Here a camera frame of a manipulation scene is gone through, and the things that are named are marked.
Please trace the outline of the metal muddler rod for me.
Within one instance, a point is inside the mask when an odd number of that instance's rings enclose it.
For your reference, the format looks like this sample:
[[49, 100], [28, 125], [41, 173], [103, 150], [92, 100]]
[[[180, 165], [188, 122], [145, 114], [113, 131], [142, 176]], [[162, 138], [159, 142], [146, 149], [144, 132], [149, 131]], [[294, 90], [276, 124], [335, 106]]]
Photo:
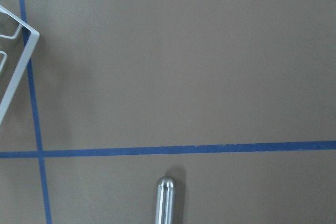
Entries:
[[173, 178], [164, 176], [157, 183], [155, 224], [172, 224], [176, 184]]

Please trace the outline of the white cup rack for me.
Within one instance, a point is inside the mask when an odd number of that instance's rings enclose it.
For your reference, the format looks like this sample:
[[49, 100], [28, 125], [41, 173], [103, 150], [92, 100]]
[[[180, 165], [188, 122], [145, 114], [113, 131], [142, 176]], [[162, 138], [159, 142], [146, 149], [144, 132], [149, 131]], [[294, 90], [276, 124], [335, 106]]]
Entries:
[[4, 121], [40, 33], [1, 6], [1, 122]]

